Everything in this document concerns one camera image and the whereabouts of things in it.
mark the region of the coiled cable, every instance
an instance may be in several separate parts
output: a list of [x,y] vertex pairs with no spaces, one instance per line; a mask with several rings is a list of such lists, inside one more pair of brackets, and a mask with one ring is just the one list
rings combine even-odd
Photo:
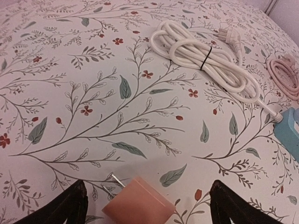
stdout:
[[[158,46],[157,38],[167,48],[167,51]],[[223,50],[213,49],[207,58],[210,46],[195,39],[180,24],[174,21],[161,22],[157,31],[150,37],[150,44],[157,54],[171,59],[175,64],[193,69],[202,68],[220,87],[228,91],[238,101],[247,104],[258,103],[272,115],[276,122],[282,121],[282,115],[273,111],[260,99],[261,89],[255,78],[236,65],[232,57]],[[235,41],[233,44],[235,44],[234,48],[238,50],[236,53],[240,64],[242,59],[240,43]],[[243,91],[250,97],[243,97],[241,95]]]

